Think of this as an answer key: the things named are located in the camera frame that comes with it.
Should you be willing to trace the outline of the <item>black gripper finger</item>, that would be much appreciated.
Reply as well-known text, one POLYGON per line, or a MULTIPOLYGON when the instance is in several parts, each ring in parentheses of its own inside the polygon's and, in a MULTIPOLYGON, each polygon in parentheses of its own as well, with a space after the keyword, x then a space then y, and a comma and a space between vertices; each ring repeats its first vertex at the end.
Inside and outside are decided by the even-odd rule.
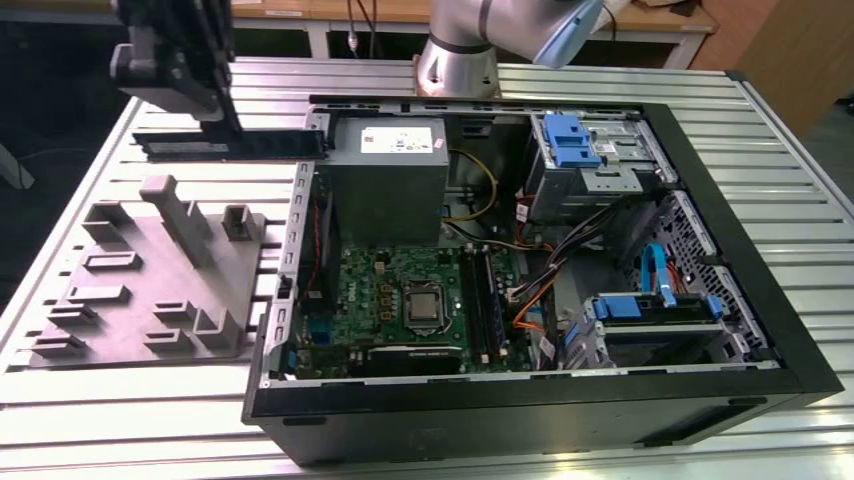
POLYGON ((231 95, 232 72, 229 63, 235 59, 233 50, 217 51, 213 58, 216 60, 215 65, 204 76, 201 84, 213 95, 221 119, 208 121, 208 124, 223 132, 239 134, 243 131, 243 127, 231 95))

